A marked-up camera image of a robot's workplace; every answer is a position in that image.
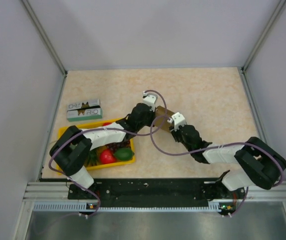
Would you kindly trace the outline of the aluminium frame post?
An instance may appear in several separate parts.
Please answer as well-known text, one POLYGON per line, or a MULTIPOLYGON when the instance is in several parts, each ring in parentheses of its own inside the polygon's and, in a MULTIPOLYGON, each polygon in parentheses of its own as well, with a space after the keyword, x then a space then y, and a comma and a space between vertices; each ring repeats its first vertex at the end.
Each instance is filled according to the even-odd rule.
POLYGON ((21 5, 23 6, 27 16, 31 20, 37 34, 39 35, 41 41, 43 42, 43 45, 45 46, 47 52, 49 53, 50 57, 58 67, 59 71, 62 73, 63 76, 67 75, 67 70, 62 64, 62 61, 60 60, 56 50, 54 49, 54 46, 52 45, 45 29, 43 28, 41 22, 39 21, 34 9, 32 8, 30 2, 28 0, 20 0, 19 1, 21 5))
POLYGON ((254 47, 252 48, 249 56, 247 57, 244 65, 241 67, 242 74, 245 74, 252 64, 253 60, 256 58, 257 54, 259 53, 261 47, 267 40, 269 34, 271 33, 272 29, 274 28, 275 24, 277 23, 278 19, 282 15, 283 11, 286 8, 286 0, 279 0, 277 1, 277 5, 273 10, 271 16, 269 17, 263 31, 261 32, 259 38, 257 39, 254 47))

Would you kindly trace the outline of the yellow plastic tray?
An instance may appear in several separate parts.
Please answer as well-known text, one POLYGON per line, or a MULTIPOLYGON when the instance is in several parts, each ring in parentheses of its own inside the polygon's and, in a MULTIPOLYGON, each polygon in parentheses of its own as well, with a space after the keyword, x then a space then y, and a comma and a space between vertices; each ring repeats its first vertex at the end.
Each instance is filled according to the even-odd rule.
MULTIPOLYGON (((81 131, 95 128, 111 127, 113 122, 119 119, 110 119, 105 121, 96 121, 76 125, 81 131)), ((84 166, 88 171, 98 170, 109 167, 127 165, 135 162, 133 140, 116 140, 114 142, 99 142, 98 146, 93 144, 88 156, 85 159, 84 166)))

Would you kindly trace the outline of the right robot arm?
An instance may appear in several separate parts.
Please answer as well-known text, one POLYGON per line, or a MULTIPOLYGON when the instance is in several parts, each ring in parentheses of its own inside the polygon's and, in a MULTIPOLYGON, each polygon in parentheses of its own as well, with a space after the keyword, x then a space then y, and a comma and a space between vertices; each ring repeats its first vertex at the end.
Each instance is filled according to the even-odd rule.
POLYGON ((281 172, 275 164, 286 169, 286 160, 258 137, 251 137, 246 145, 217 147, 200 137, 194 126, 185 124, 179 127, 169 127, 169 131, 178 143, 188 152, 207 148, 191 153, 191 157, 202 164, 238 164, 237 170, 228 170, 221 175, 216 185, 216 192, 222 198, 229 197, 235 190, 249 186, 258 186, 270 190, 281 177, 281 172))

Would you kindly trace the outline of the red apple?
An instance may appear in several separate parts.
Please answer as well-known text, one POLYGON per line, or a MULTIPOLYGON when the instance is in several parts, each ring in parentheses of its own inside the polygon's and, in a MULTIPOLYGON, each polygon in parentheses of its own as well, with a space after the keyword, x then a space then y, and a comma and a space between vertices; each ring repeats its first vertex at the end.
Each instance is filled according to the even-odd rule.
POLYGON ((117 159, 114 157, 113 153, 109 149, 105 149, 99 156, 100 162, 102 164, 112 164, 117 162, 117 159))
POLYGON ((102 126, 108 126, 110 124, 112 124, 112 122, 105 122, 105 123, 102 124, 102 126))

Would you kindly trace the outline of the left aluminium frame post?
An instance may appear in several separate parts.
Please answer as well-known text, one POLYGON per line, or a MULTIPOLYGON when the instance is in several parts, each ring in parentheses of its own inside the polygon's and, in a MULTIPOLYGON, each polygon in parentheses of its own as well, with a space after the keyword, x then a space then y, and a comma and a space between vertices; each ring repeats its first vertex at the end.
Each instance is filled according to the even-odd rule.
POLYGON ((45 29, 43 28, 41 22, 39 21, 34 9, 32 8, 30 2, 28 0, 20 0, 19 1, 21 5, 23 6, 27 16, 31 20, 37 34, 39 35, 41 41, 43 42, 43 45, 45 46, 47 52, 49 53, 50 57, 58 67, 59 71, 62 73, 63 76, 67 75, 67 70, 62 64, 62 61, 60 60, 56 50, 54 49, 54 46, 52 45, 45 29))

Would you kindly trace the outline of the purple grape bunch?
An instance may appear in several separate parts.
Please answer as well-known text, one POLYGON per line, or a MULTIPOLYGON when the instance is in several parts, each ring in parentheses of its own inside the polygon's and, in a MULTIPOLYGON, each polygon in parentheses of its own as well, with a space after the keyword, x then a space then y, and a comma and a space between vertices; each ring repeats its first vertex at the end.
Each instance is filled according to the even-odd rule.
POLYGON ((122 141, 122 142, 114 142, 107 144, 106 147, 110 149, 111 151, 116 151, 119 148, 127 148, 130 147, 130 141, 122 141))

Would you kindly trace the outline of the red apple front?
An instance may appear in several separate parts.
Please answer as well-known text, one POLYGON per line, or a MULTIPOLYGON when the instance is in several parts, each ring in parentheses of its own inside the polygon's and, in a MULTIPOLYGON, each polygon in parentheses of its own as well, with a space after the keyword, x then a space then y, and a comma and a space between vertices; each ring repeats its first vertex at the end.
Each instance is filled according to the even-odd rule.
POLYGON ((112 164, 117 162, 117 159, 114 157, 113 153, 109 149, 105 149, 99 156, 100 162, 102 164, 112 164))

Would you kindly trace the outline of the brown cardboard box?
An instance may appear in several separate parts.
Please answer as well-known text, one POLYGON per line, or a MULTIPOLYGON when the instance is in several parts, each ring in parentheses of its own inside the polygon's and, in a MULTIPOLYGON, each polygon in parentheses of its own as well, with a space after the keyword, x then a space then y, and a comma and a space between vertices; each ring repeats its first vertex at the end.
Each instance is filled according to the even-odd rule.
MULTIPOLYGON (((159 117, 159 116, 163 116, 166 115, 168 117, 171 117, 174 114, 173 111, 171 110, 167 110, 167 114, 165 114, 165 108, 163 106, 157 106, 156 107, 156 112, 155 112, 155 117, 159 117)), ((168 119, 166 117, 160 117, 159 119, 157 119, 154 123, 155 127, 160 127, 161 130, 170 133, 170 127, 171 124, 168 123, 168 119)))

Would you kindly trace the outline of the red apple back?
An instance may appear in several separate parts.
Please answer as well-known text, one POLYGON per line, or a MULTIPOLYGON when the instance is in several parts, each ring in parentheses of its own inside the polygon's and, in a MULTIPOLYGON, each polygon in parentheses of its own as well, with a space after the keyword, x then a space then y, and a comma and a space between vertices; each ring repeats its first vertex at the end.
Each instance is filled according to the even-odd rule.
POLYGON ((108 126, 110 124, 112 124, 112 122, 105 122, 105 123, 102 124, 102 126, 108 126))

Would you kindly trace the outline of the right aluminium frame post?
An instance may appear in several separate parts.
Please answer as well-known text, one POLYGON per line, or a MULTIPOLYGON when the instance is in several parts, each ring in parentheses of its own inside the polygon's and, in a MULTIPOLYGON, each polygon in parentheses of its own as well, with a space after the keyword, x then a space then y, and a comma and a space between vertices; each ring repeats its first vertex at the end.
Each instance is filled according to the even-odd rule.
POLYGON ((282 15, 283 11, 286 8, 286 0, 279 0, 277 1, 277 5, 273 10, 271 16, 269 17, 263 31, 261 32, 259 38, 257 39, 254 47, 252 48, 249 56, 247 57, 244 65, 241 67, 242 74, 245 74, 252 64, 253 60, 256 58, 257 54, 259 53, 261 47, 267 40, 269 34, 271 33, 272 29, 274 28, 275 24, 277 23, 278 19, 282 15))

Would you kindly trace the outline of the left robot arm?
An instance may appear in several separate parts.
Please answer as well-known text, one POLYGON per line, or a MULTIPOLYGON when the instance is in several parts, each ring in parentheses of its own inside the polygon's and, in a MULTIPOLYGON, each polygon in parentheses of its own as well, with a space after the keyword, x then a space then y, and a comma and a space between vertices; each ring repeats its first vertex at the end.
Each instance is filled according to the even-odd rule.
POLYGON ((138 103, 125 118, 104 127, 81 130, 72 125, 53 145, 49 155, 62 172, 79 185, 80 194, 91 198, 96 194, 96 186, 84 166, 88 153, 104 145, 132 139, 143 127, 151 126, 154 118, 154 106, 138 103))

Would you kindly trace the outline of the green leafy vegetable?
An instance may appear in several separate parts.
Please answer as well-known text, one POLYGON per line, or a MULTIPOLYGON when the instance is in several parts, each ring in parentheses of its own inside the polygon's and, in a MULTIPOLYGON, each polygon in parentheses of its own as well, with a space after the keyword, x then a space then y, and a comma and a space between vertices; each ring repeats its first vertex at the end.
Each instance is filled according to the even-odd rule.
POLYGON ((85 160, 84 166, 85 167, 96 166, 98 162, 99 162, 98 153, 94 149, 94 150, 89 151, 87 159, 85 160))

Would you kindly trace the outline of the orange spiky fruit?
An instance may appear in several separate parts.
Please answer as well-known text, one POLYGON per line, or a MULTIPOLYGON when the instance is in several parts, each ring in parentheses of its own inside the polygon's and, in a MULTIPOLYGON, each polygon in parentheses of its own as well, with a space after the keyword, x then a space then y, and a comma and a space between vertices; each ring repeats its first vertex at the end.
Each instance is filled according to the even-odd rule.
POLYGON ((105 147, 105 146, 101 146, 101 147, 97 148, 97 149, 96 149, 97 156, 100 156, 101 153, 102 153, 103 151, 105 151, 105 150, 106 150, 106 147, 105 147))

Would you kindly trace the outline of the green lime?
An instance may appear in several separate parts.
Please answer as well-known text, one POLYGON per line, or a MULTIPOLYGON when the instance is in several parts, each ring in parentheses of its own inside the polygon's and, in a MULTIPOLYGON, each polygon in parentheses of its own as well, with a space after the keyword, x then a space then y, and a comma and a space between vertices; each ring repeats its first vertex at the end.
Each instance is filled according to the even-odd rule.
POLYGON ((132 151, 131 148, 125 147, 125 148, 118 149, 114 153, 114 156, 119 161, 129 161, 129 160, 132 160, 132 158, 134 157, 134 152, 132 151))

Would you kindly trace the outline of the green toothpaste box front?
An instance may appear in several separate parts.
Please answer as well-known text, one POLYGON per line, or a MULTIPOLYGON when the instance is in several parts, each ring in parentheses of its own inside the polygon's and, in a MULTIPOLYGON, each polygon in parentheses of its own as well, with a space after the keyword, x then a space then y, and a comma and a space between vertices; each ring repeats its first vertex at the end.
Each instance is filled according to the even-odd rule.
POLYGON ((67 120, 69 122, 88 121, 102 119, 103 113, 101 108, 70 110, 67 112, 67 120))

